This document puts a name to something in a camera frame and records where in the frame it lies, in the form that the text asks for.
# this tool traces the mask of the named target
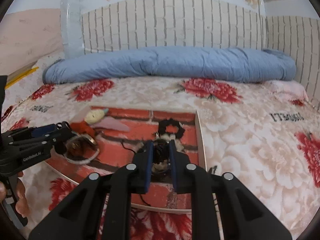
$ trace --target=long blue pillow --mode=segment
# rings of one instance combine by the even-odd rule
[[[94,53],[51,65],[44,83],[73,83],[112,77],[206,77],[234,82],[294,78],[295,61],[278,50],[147,47]]]

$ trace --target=black scrunchie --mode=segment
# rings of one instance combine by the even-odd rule
[[[179,121],[174,120],[172,118],[170,118],[169,120],[164,119],[159,122],[159,128],[158,128],[159,135],[167,134],[170,136],[170,134],[173,134],[173,133],[166,132],[167,126],[169,125],[172,125],[178,128],[178,131],[174,135],[176,136],[176,139],[181,139],[185,129],[182,128]]]

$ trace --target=red flower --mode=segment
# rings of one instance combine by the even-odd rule
[[[218,98],[226,103],[240,103],[236,88],[208,78],[191,78],[182,84],[187,93],[195,94],[200,98]]]
[[[52,203],[49,210],[53,210],[75,187],[76,185],[66,179],[59,178],[51,181]]]
[[[6,119],[8,117],[8,115],[10,114],[12,109],[13,109],[13,106],[9,106],[9,108],[4,112],[3,116],[1,117],[1,122],[3,122],[4,119]]]
[[[304,102],[302,102],[301,100],[297,99],[297,100],[292,100],[291,104],[296,105],[296,106],[304,106]]]
[[[294,136],[301,143],[297,148],[304,152],[315,186],[320,187],[320,140],[317,140],[311,133],[306,135],[299,132]]]
[[[29,124],[29,121],[27,121],[24,117],[21,118],[19,121],[17,121],[10,129],[9,131],[13,131],[19,128],[27,127]]]
[[[93,80],[81,87],[73,90],[72,95],[76,96],[76,101],[91,100],[92,96],[102,96],[108,89],[113,88],[114,82],[108,79]]]
[[[66,179],[59,178],[52,181],[50,188],[52,203],[49,210],[53,210],[75,187]],[[102,210],[98,240],[101,239],[107,204],[108,196]],[[192,238],[191,215],[159,213],[132,208],[130,225],[131,240],[190,240]]]
[[[32,94],[31,99],[36,100],[41,98],[42,96],[49,94],[52,90],[54,90],[53,84],[42,85],[36,92]]]

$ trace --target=yellow strip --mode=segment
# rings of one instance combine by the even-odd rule
[[[17,83],[19,80],[23,79],[24,77],[30,75],[31,73],[35,72],[39,67],[35,67],[32,69],[29,69],[27,71],[25,71],[24,73],[22,73],[21,75],[17,76],[15,79],[11,80],[10,82],[7,83],[7,85],[5,86],[5,89],[9,88],[10,86],[12,86],[13,84]]]

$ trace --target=black string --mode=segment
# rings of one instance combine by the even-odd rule
[[[132,151],[134,154],[136,154],[136,152],[135,152],[134,150],[132,150],[132,149],[130,149],[130,148],[126,148],[126,147],[124,146],[124,140],[121,140],[121,145],[122,145],[122,147],[123,147],[124,149],[129,150],[129,151]]]
[[[140,199],[143,203],[145,203],[148,207],[151,207],[151,205],[147,202],[145,202],[145,200],[143,199],[142,195],[139,195],[140,196]]]

